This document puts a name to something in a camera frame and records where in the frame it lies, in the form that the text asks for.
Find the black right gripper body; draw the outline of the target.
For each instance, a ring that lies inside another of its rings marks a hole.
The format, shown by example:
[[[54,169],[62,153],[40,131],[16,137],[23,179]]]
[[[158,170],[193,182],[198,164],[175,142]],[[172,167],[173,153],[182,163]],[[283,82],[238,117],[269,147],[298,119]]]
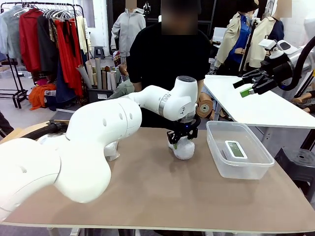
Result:
[[[279,87],[295,86],[293,78],[294,66],[284,52],[281,55],[273,52],[270,57],[265,58],[261,62],[261,70],[265,71],[265,75],[268,78],[275,80]]]

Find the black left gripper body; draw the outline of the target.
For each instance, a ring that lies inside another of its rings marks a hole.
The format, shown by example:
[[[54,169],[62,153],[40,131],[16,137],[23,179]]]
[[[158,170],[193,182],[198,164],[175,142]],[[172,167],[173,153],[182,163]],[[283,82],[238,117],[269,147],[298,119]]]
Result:
[[[183,123],[180,121],[174,121],[173,122],[173,127],[171,131],[176,131],[179,133],[179,139],[182,137],[187,137],[187,133],[191,130],[197,129],[198,126],[200,125],[201,119],[200,117],[194,117],[192,121]]]

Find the bubble-wrapped clock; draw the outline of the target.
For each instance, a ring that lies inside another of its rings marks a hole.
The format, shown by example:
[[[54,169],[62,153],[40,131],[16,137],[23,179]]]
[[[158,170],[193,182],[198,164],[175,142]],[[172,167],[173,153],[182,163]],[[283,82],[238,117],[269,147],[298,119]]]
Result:
[[[180,160],[189,160],[193,157],[195,151],[195,143],[187,137],[182,137],[177,144],[170,144],[168,147],[173,151],[175,157]]]
[[[120,156],[120,154],[117,151],[118,143],[119,143],[118,141],[112,142],[104,148],[104,156],[106,161],[108,162],[114,161]]]

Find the white digital clock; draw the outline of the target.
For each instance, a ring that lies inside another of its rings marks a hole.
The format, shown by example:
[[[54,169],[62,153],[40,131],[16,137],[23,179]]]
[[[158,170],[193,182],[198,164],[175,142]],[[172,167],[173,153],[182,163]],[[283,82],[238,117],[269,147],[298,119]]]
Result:
[[[245,162],[248,157],[237,141],[224,141],[223,153],[227,160],[233,162]]]

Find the black tripod pole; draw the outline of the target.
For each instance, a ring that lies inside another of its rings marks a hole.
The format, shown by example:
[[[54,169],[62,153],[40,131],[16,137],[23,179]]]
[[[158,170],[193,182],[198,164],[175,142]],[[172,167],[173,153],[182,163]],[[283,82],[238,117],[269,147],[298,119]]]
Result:
[[[253,17],[250,23],[250,35],[248,37],[245,52],[242,56],[241,64],[239,67],[238,77],[242,77],[245,73],[251,71],[251,69],[257,70],[260,68],[260,61],[257,59],[259,53],[259,25],[261,23],[260,18]]]

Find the thick brown paper roll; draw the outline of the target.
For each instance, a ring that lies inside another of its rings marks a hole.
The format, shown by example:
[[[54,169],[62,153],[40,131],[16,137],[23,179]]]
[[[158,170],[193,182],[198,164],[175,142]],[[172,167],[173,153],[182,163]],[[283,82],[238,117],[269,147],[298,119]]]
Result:
[[[209,120],[214,119],[215,111],[214,111],[214,103],[210,97],[210,95],[201,92],[198,100],[198,106],[196,113],[201,118],[208,118]]]

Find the white table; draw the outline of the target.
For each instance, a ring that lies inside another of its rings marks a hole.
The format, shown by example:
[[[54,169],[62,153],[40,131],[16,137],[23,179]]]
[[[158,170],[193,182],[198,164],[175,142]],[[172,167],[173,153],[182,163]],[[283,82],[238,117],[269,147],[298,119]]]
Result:
[[[205,76],[204,86],[217,101],[215,120],[219,119],[220,109],[224,109],[235,122],[266,127],[261,141],[265,147],[271,139],[273,128],[310,129],[301,148],[311,150],[315,147],[315,117],[272,91],[242,98],[240,92],[249,85],[234,88],[233,84],[239,80],[236,76]]]

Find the lying mannequin legs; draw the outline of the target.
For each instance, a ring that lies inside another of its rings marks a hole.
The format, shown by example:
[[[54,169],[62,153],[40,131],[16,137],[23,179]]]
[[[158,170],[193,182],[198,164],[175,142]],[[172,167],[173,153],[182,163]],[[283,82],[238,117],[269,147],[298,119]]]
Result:
[[[301,96],[294,98],[292,103],[309,114],[315,114],[315,82]]]

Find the clear plastic container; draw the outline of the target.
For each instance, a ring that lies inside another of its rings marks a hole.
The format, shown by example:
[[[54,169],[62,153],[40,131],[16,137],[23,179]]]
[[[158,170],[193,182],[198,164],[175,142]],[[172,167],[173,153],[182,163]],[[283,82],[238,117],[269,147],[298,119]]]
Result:
[[[222,177],[234,179],[262,179],[268,169],[275,164],[256,135],[243,123],[209,121],[206,123],[207,142],[216,167]],[[248,159],[245,162],[233,162],[226,159],[224,141],[237,141]]]

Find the mannequin beige coat blue shirt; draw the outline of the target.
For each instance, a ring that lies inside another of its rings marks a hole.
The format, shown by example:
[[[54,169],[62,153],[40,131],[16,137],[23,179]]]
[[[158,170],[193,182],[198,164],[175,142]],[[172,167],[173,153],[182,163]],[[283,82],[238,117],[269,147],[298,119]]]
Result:
[[[236,0],[237,12],[229,21],[215,62],[216,75],[237,76],[248,37],[251,19],[259,8],[258,0]]]

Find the mannequin beige coat navy top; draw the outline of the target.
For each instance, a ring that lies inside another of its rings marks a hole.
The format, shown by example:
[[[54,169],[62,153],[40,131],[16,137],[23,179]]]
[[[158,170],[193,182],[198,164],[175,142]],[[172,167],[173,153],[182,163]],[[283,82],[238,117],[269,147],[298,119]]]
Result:
[[[260,68],[261,62],[270,56],[270,52],[259,45],[263,39],[284,40],[284,24],[281,18],[285,17],[288,11],[287,6],[289,6],[289,12],[291,12],[291,3],[287,5],[285,2],[286,0],[277,0],[274,14],[265,17],[254,30],[248,54],[249,61],[246,65],[247,72]]]

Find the white monitor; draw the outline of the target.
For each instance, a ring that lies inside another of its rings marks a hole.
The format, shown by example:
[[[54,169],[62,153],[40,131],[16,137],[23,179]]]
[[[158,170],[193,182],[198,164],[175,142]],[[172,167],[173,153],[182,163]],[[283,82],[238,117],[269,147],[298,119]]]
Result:
[[[222,42],[226,30],[227,28],[215,27],[212,40],[214,42]]]

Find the person in black sweater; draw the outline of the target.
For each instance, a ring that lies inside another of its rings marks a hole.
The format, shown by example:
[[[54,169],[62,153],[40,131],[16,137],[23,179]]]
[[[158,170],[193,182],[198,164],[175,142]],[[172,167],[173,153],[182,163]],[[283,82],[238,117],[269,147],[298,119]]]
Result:
[[[209,71],[210,42],[197,25],[166,26],[156,23],[141,30],[126,59],[129,80],[136,92],[149,86],[172,90],[179,76],[197,81],[201,93]]]

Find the seated mannequin grey-green shirt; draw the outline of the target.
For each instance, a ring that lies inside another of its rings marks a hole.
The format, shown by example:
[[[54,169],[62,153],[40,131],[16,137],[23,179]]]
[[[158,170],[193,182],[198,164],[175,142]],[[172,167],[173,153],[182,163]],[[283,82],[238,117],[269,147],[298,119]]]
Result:
[[[135,92],[134,85],[129,79],[126,63],[122,63],[119,66],[119,71],[121,75],[124,76],[125,80],[118,85],[118,87],[113,91],[113,94],[107,98],[108,100],[116,99]]]

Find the dark grey storage bin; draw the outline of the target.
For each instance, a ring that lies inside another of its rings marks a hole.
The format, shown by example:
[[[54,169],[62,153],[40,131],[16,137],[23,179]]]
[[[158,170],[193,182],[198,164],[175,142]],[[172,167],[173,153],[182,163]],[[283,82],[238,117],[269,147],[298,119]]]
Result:
[[[88,88],[87,93],[88,93],[88,104],[90,104],[90,103],[108,99],[113,94],[113,91]]]

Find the black plastic stool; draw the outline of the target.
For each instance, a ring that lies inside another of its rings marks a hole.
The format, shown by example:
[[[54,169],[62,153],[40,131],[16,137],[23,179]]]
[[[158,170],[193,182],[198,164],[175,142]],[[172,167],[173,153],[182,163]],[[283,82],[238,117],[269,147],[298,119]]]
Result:
[[[311,202],[315,193],[315,154],[306,149],[281,148],[275,160]]]

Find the tall grey tube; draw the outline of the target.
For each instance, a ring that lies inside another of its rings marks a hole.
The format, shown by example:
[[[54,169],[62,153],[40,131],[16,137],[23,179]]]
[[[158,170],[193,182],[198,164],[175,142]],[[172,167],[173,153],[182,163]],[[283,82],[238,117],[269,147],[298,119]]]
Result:
[[[102,89],[102,77],[101,77],[101,59],[95,58],[96,67],[96,79],[97,79],[97,89]]]

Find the cream paper roll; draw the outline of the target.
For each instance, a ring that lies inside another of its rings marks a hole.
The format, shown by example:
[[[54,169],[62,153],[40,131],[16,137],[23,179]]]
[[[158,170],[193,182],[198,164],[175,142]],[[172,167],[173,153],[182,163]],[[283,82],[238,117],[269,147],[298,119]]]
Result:
[[[94,85],[93,67],[92,67],[92,64],[89,60],[86,61],[86,69],[87,69],[87,74],[88,74],[88,77],[90,79],[91,85],[93,86]]]

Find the grey leaning paper roll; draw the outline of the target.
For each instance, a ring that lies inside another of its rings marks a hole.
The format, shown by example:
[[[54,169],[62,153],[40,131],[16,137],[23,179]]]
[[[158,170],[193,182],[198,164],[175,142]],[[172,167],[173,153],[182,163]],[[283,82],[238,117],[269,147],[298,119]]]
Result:
[[[87,86],[87,88],[92,89],[93,87],[92,87],[91,81],[90,81],[90,79],[89,79],[89,77],[88,77],[87,71],[86,71],[86,69],[84,68],[84,66],[83,66],[82,64],[81,64],[81,65],[78,65],[78,67],[77,67],[76,69],[77,69],[77,70],[79,71],[79,73],[81,74],[81,77],[83,78],[84,83],[85,83],[85,85]]]

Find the navy hanging trousers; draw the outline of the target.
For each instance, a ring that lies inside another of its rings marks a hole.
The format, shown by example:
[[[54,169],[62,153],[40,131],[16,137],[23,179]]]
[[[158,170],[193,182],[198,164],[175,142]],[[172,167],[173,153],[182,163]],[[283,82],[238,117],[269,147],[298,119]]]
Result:
[[[66,103],[76,98],[76,94],[65,82],[60,60],[58,60],[57,80],[56,80],[56,101],[57,103]]]

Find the long red hanging dress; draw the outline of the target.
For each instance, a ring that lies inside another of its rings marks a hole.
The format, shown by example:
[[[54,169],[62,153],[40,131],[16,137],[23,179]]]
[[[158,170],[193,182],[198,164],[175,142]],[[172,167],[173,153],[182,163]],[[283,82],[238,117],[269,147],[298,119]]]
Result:
[[[82,64],[81,49],[77,29],[73,19],[54,21],[57,30],[58,49],[63,70],[63,78],[76,96],[83,96],[82,77],[77,68]]]

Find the black clothes rack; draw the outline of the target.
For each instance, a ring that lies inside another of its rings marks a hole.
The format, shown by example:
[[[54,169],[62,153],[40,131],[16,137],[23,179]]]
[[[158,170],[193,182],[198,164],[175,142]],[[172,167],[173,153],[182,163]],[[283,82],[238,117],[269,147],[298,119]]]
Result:
[[[54,110],[82,101],[79,69],[88,50],[85,32],[85,18],[69,4],[43,9],[21,1],[0,12],[0,54],[21,62],[31,74],[32,110]]]

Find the orange cloth pile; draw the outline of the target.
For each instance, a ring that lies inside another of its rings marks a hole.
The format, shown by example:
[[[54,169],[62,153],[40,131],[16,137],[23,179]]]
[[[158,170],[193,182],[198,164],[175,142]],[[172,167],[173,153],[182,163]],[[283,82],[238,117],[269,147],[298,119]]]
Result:
[[[45,91],[56,90],[55,84],[46,84],[42,86],[35,86],[29,94],[29,102],[31,104],[30,110],[36,110],[39,108],[45,108]]]

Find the dark grey hanging garment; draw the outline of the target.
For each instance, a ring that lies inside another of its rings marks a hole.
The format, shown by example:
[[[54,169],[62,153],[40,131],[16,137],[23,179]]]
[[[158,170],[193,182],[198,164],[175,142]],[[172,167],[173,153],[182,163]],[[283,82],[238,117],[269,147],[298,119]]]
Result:
[[[58,67],[58,50],[56,43],[50,38],[49,19],[43,15],[37,18],[37,38],[41,70],[56,72]]]

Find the open cardboard box with flap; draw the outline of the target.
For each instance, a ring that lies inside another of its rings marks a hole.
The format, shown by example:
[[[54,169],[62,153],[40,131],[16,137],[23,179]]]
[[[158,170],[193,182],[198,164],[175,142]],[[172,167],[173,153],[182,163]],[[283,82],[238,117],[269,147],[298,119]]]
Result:
[[[17,128],[8,134],[5,138],[0,140],[0,144],[16,138],[29,138],[37,140],[38,138],[46,134],[59,134],[64,133],[67,130],[68,120],[50,120],[43,123],[39,123],[25,129]]]

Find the red hanging shirt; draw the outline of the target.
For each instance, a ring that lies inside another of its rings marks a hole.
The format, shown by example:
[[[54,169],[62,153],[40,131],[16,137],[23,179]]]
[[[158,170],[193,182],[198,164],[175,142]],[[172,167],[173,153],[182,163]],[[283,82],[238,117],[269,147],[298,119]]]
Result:
[[[22,14],[19,19],[21,57],[29,72],[41,70],[37,33],[37,19],[41,15],[42,12],[34,8]]]

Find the light grey hanging garment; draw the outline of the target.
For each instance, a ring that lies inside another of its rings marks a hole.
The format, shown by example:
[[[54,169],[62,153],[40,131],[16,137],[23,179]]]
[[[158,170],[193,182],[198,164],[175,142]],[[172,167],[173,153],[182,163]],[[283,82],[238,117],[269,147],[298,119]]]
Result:
[[[21,59],[19,20],[24,10],[19,5],[0,14],[0,52]]]

